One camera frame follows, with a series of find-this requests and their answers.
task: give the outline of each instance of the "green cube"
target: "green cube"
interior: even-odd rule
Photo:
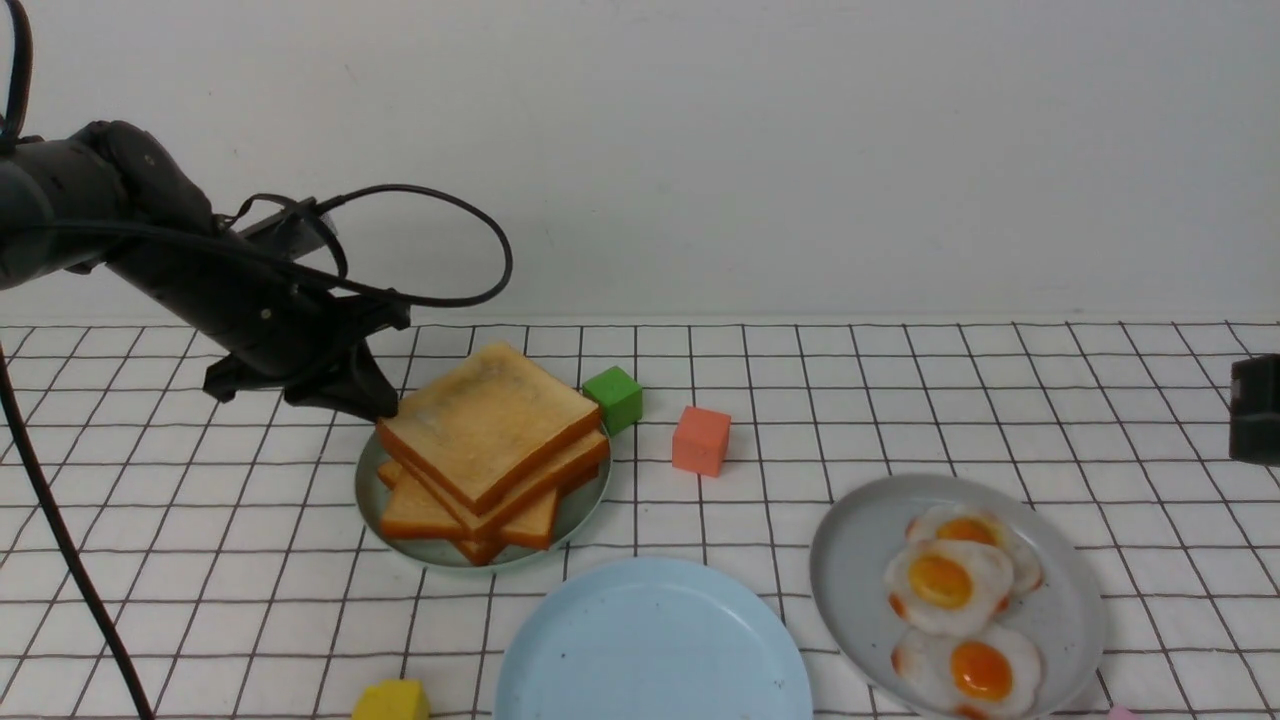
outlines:
[[[644,388],[614,365],[582,383],[582,395],[600,406],[604,429],[616,436],[644,414]]]

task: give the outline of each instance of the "green plate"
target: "green plate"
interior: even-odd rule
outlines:
[[[586,525],[595,509],[600,506],[609,486],[609,478],[613,475],[613,445],[611,442],[609,455],[600,462],[599,475],[561,501],[556,514],[556,527],[552,529],[552,547],[549,550],[508,546],[490,564],[475,566],[448,541],[397,541],[383,537],[379,519],[383,516],[383,510],[392,493],[378,479],[378,468],[388,460],[390,456],[383,450],[378,434],[371,434],[369,442],[365,443],[364,452],[360,454],[360,462],[356,464],[356,507],[360,509],[360,515],[369,525],[369,532],[393,552],[419,565],[433,570],[467,574],[511,570],[553,555]]]

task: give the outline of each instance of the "yellow cube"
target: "yellow cube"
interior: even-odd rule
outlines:
[[[417,680],[383,680],[365,688],[351,720],[429,720],[431,702]]]

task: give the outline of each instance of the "bread slice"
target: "bread slice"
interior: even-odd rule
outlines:
[[[600,424],[600,407],[504,342],[481,347],[378,421],[383,447],[475,514]]]
[[[503,550],[507,550],[507,543],[502,541],[449,541],[453,548],[462,553],[462,557],[467,559],[467,562],[472,565],[488,565],[493,562],[494,557]]]
[[[420,483],[402,483],[399,465],[387,462],[378,469],[383,484],[392,487],[392,498],[381,516],[381,533],[388,539],[466,539],[467,530]]]
[[[481,514],[472,512],[458,502],[442,483],[422,471],[412,460],[403,457],[398,460],[404,471],[411,473],[458,521],[467,539],[485,539],[499,528],[511,529],[515,537],[540,538],[549,532],[547,528],[550,523],[547,518],[554,516],[556,502],[550,491],[584,473],[593,473],[594,477],[600,461],[608,454],[609,439],[600,430],[591,430],[525,475],[495,507]]]
[[[591,466],[558,488],[544,493],[530,507],[516,515],[511,523],[497,528],[492,537],[470,539],[466,528],[451,515],[435,496],[429,493],[403,465],[394,460],[378,468],[383,484],[392,488],[392,502],[383,514],[383,536],[389,539],[451,539],[467,543],[463,555],[483,556],[481,546],[516,544],[532,550],[547,550],[552,543],[559,501],[599,475]]]
[[[540,534],[517,536],[515,534],[515,530],[508,532],[508,528],[504,527],[498,530],[498,539],[495,541],[488,539],[488,541],[451,541],[451,542],[453,543],[453,547],[456,547],[458,552],[462,553],[463,557],[471,561],[472,565],[488,565],[493,562],[493,559],[497,557],[499,552],[502,552],[503,550],[506,550],[508,546],[512,544],[518,547],[527,547],[530,550],[547,550],[552,546],[553,533],[556,529],[556,515],[559,511],[561,502],[563,502],[564,498],[572,495],[575,491],[581,489],[582,486],[594,480],[598,477],[599,471],[596,469],[591,469],[586,473],[582,473],[577,478],[573,478],[572,480],[562,486],[559,489],[554,489],[547,493],[547,500],[552,498],[554,500],[550,502],[550,511],[545,512],[547,528],[545,530],[541,530]],[[525,518],[525,515],[532,511],[534,509],[526,510],[525,514],[522,514],[516,520],[518,521],[520,519]]]
[[[515,520],[503,525],[498,529],[498,538],[500,538],[507,544],[516,544],[520,547],[527,547],[531,550],[548,550],[552,546],[556,533],[556,519],[559,515],[561,503],[564,498],[573,495],[586,483],[600,477],[598,468],[591,468],[590,470],[580,474],[572,480],[564,483],[558,489],[547,493],[534,507],[525,510]],[[556,500],[548,502],[548,496],[554,496]]]

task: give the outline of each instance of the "egg white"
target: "egg white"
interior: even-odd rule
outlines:
[[[1036,551],[1007,523],[989,510],[968,505],[940,505],[931,507],[906,527],[906,541],[916,542],[936,538],[938,528],[961,518],[974,518],[987,525],[996,538],[996,547],[1002,550],[1014,561],[1014,594],[1027,594],[1041,585],[1044,579],[1044,571],[1041,568],[1039,559],[1036,556]]]
[[[951,653],[966,639],[986,643],[1009,661],[1012,688],[1000,701],[964,694],[951,676]],[[991,624],[972,638],[928,635],[909,629],[893,648],[893,671],[911,685],[920,702],[937,712],[963,715],[972,720],[1012,720],[1036,705],[1036,693],[1044,678],[1039,650],[1027,635]]]
[[[945,557],[964,568],[973,585],[968,602],[954,609],[940,607],[915,593],[908,571],[911,562],[927,555]],[[1012,583],[1014,565],[1007,555],[997,547],[968,541],[913,542],[884,568],[884,585],[893,611],[909,624],[934,635],[964,637],[980,630],[1005,609]]]

